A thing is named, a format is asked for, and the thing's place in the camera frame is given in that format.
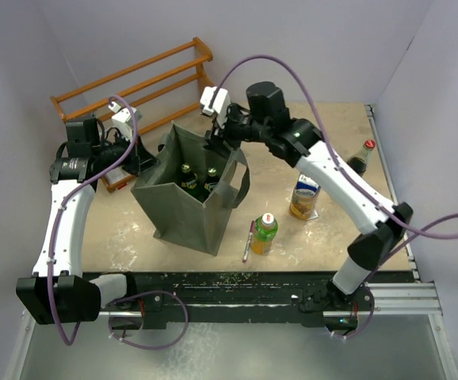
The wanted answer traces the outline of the green Perrier glass bottle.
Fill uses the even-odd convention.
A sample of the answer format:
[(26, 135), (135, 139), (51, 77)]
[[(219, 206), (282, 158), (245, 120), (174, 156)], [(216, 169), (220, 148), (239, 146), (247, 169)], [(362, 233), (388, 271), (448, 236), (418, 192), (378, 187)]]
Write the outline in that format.
[(188, 163), (181, 165), (181, 188), (195, 199), (203, 202), (203, 187), (197, 174)]

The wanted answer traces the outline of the orange juice plastic bottle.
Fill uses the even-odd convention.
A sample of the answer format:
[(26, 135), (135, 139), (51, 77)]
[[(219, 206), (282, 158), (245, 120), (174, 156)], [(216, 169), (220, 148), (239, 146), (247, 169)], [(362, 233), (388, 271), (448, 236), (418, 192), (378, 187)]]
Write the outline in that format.
[(264, 213), (256, 218), (253, 237), (250, 243), (251, 250), (257, 255), (268, 255), (273, 245), (273, 239), (278, 231), (278, 222), (271, 213)]

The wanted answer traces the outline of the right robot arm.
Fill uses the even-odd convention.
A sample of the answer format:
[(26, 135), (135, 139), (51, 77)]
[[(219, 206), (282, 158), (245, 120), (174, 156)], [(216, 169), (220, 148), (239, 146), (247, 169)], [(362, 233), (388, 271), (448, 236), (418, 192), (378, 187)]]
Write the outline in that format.
[(402, 239), (413, 215), (405, 202), (394, 204), (366, 183), (337, 154), (330, 154), (321, 131), (306, 119), (292, 118), (280, 88), (258, 82), (246, 91), (248, 108), (232, 103), (225, 89), (207, 86), (200, 98), (213, 118), (208, 145), (218, 151), (240, 142), (264, 143), (275, 157), (311, 178), (354, 222), (359, 236), (330, 281), (327, 297), (337, 310), (356, 300), (357, 288)]

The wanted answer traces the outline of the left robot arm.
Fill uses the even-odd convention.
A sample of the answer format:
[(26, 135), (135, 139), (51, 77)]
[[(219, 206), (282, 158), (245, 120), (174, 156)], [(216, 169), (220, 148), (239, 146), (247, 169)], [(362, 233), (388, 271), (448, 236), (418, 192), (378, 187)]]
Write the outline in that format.
[(124, 274), (82, 277), (82, 242), (86, 219), (99, 177), (123, 167), (136, 176), (157, 165), (137, 135), (136, 108), (121, 109), (112, 117), (115, 136), (96, 116), (66, 122), (67, 140), (56, 152), (49, 169), (52, 206), (39, 258), (28, 278), (17, 281), (16, 293), (40, 325), (94, 321), (112, 302), (130, 310), (138, 291)]

